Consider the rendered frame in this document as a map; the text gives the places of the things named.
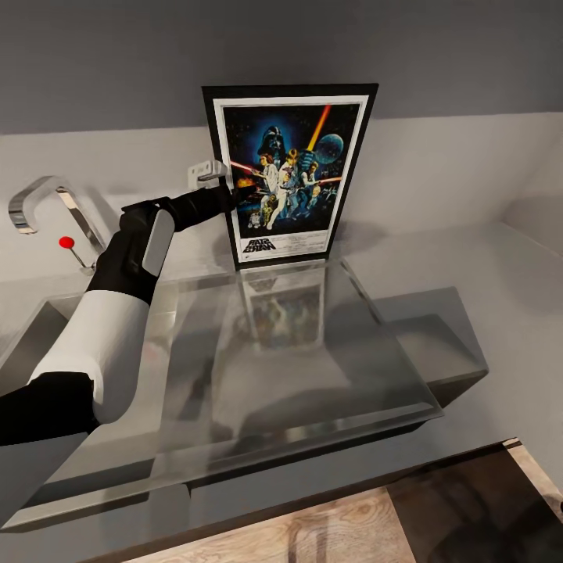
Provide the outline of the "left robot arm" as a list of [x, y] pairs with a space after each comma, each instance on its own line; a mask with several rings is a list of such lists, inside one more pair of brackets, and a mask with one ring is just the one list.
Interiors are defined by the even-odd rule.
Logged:
[[188, 167], [190, 193], [124, 206], [83, 298], [26, 386], [0, 396], [0, 529], [138, 386], [147, 317], [175, 232], [235, 210], [256, 191], [207, 181], [228, 168]]

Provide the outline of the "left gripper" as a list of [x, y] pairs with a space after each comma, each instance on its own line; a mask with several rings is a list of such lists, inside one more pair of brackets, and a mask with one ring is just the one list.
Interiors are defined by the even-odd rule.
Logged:
[[196, 224], [216, 217], [220, 213], [235, 210], [238, 203], [244, 201], [256, 191], [255, 185], [245, 188], [232, 189], [228, 185], [218, 185], [212, 188], [203, 188], [182, 195], [195, 208], [197, 215]]

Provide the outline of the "poster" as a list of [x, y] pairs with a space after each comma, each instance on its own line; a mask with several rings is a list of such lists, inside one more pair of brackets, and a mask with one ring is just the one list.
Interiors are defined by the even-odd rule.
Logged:
[[327, 255], [379, 84], [202, 87], [236, 266]]

